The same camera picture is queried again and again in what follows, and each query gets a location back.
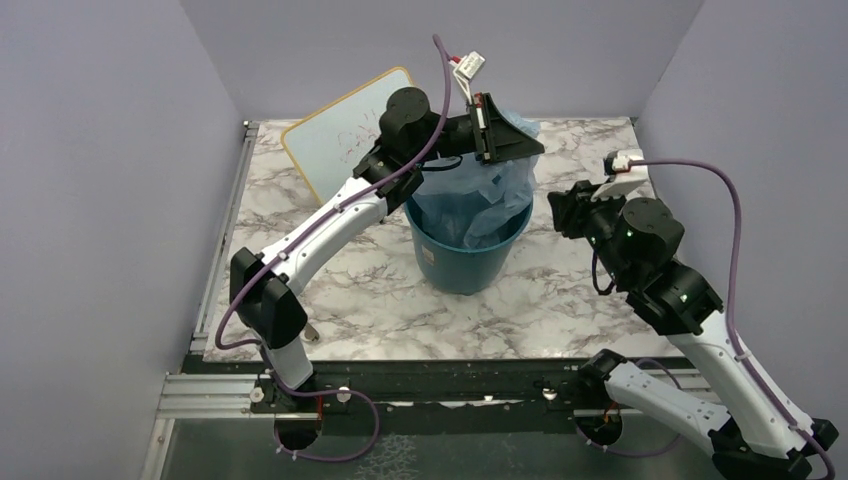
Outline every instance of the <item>blue plastic bag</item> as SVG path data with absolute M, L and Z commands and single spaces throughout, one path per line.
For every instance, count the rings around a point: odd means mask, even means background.
M 538 122 L 502 110 L 504 118 L 535 138 Z M 427 162 L 428 167 L 449 165 L 456 159 Z M 474 154 L 464 155 L 459 167 L 424 172 L 424 183 L 412 195 L 421 207 L 421 229 L 433 240 L 467 250 L 493 247 L 515 232 L 505 227 L 533 199 L 538 156 L 483 165 Z

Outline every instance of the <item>marble surface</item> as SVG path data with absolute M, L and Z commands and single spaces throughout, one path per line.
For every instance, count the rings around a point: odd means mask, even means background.
M 259 251 L 296 228 L 318 203 L 280 146 L 286 121 L 263 122 L 251 160 L 230 252 Z M 317 342 L 315 360 L 497 359 L 588 357 L 601 348 L 627 356 L 679 355 L 636 317 L 624 295 L 599 297 L 591 283 L 585 240 L 553 231 L 545 195 L 581 179 L 603 180 L 601 159 L 637 147 L 626 118 L 542 122 L 545 153 L 536 166 L 535 208 L 495 282 L 473 296 L 439 292 L 415 262 L 402 209 L 375 225 L 329 261 L 300 298 Z M 640 194 L 651 195 L 649 186 Z M 608 277 L 603 275 L 601 283 Z M 211 321 L 227 307 L 228 274 Z M 250 336 L 235 317 L 232 342 Z M 209 340 L 206 361 L 258 360 L 256 348 L 219 351 Z

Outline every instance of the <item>glass panel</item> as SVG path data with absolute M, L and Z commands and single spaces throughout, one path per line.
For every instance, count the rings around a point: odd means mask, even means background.
M 672 437 L 668 429 L 643 416 L 628 416 L 625 425 L 617 447 L 654 449 Z M 662 457 L 629 460 L 587 447 L 576 435 L 384 435 L 360 459 L 324 464 L 277 455 L 271 428 L 270 420 L 178 420 L 163 478 L 721 480 L 709 457 L 688 442 Z M 343 455 L 364 441 L 364 437 L 323 436 L 310 452 Z

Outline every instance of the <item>screw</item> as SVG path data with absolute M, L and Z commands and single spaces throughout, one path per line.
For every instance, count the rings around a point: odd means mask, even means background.
M 339 387 L 339 390 L 350 390 L 350 389 L 347 388 L 347 387 Z M 340 393 L 340 394 L 336 395 L 336 400 L 338 400 L 341 403 L 347 403 L 347 402 L 350 401 L 350 394 L 349 393 Z
M 253 403 L 259 403 L 262 399 L 265 398 L 265 392 L 262 391 L 262 388 L 256 387 L 250 391 L 250 401 Z

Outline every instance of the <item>bin rim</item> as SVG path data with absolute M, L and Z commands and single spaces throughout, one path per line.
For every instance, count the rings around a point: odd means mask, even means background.
M 527 228 L 527 224 L 530 223 L 530 217 L 533 215 L 533 203 L 534 203 L 533 199 L 531 198 L 530 203 L 527 205 L 527 207 L 525 207 L 524 210 L 521 210 L 521 212 L 519 212 L 517 214 L 517 215 L 521 215 L 522 213 L 524 213 L 525 210 L 530 210 L 527 213 L 527 215 L 524 217 L 524 221 L 521 222 L 521 226 L 518 228 L 518 230 L 515 231 L 515 233 L 511 237 L 507 238 L 506 240 L 502 241 L 501 243 L 498 243 L 496 245 L 492 245 L 491 247 L 477 248 L 477 249 L 466 249 L 466 248 L 456 248 L 456 247 L 451 247 L 449 245 L 445 245 L 444 243 L 438 242 L 433 237 L 431 237 L 430 235 L 427 235 L 426 233 L 424 233 L 424 230 L 421 230 L 421 227 L 419 227 L 418 224 L 416 224 L 415 222 L 412 221 L 412 215 L 409 214 L 409 202 L 414 202 L 414 201 L 415 201 L 414 199 L 410 198 L 409 200 L 403 202 L 403 213 L 406 214 L 406 220 L 409 222 L 410 227 L 412 227 L 415 231 L 417 231 L 418 233 L 423 235 L 425 238 L 427 238 L 427 240 L 429 240 L 430 243 L 432 243 L 432 244 L 434 244 L 438 247 L 444 248 L 445 250 L 448 250 L 448 251 L 451 251 L 451 252 L 456 252 L 456 253 L 488 253 L 488 252 L 491 252 L 493 250 L 498 250 L 499 248 L 503 248 L 503 247 L 513 243 L 515 241 L 515 239 L 518 238 L 518 236 L 521 235 L 522 232 L 524 232 L 524 229 Z

